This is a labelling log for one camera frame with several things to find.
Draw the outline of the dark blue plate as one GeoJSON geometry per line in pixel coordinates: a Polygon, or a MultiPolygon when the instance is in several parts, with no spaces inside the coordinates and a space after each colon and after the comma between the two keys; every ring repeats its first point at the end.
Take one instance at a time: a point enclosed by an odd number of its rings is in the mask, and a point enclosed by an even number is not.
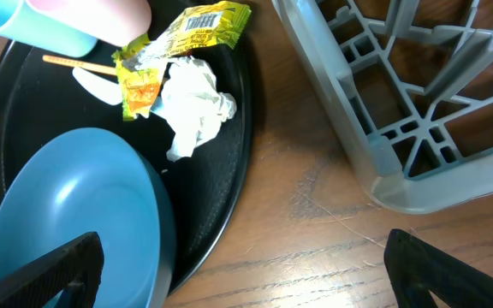
{"type": "Polygon", "coordinates": [[[87,232],[104,267],[97,307],[160,307],[177,239],[173,206],[150,163],[94,127],[54,138],[25,164],[0,204],[0,279],[87,232]]]}

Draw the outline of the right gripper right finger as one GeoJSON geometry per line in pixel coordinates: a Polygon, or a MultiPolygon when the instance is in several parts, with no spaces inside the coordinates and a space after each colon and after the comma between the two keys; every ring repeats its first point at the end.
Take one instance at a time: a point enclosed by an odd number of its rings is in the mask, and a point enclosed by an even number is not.
{"type": "Polygon", "coordinates": [[[493,278],[415,236],[389,232],[383,261],[400,307],[493,307],[493,278]]]}

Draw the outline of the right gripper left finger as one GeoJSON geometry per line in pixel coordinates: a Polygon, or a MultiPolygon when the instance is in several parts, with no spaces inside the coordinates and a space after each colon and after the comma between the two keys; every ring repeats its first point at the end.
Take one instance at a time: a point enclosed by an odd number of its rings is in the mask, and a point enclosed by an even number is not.
{"type": "Polygon", "coordinates": [[[87,232],[0,279],[0,308],[94,306],[104,267],[100,238],[87,232]]]}

